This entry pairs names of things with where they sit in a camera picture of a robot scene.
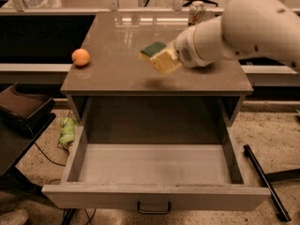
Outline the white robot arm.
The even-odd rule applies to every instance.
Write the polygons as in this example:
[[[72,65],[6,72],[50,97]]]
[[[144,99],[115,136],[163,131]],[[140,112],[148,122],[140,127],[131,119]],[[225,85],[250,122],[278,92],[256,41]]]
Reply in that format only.
[[[150,62],[169,74],[181,66],[255,57],[300,64],[300,17],[278,0],[231,0],[221,15],[190,26]]]

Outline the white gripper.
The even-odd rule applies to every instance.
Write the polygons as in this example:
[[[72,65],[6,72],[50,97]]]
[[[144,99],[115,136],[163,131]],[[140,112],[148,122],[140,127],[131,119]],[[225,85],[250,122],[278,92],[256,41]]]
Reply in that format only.
[[[173,60],[167,50],[150,58],[152,66],[161,74],[168,75],[182,66],[187,68],[206,67],[216,61],[216,30],[210,25],[194,25],[184,30],[175,40],[167,44],[167,50],[178,53]]]

